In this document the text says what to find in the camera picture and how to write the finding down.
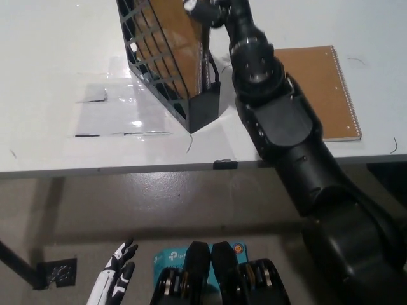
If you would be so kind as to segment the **white and black left hand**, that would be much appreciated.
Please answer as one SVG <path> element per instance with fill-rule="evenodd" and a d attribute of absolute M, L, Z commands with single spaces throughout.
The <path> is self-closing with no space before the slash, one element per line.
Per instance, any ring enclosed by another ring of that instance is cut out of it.
<path fill-rule="evenodd" d="M 86 305 L 121 304 L 134 273 L 131 259 L 137 249 L 138 244 L 130 238 L 115 250 L 99 273 Z"/>

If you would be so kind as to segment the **black and white right hand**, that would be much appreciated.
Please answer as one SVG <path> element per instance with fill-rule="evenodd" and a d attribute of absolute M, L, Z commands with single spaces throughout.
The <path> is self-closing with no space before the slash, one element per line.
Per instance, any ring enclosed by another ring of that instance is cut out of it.
<path fill-rule="evenodd" d="M 222 27 L 229 15 L 230 1 L 183 1 L 185 12 L 205 27 Z"/>

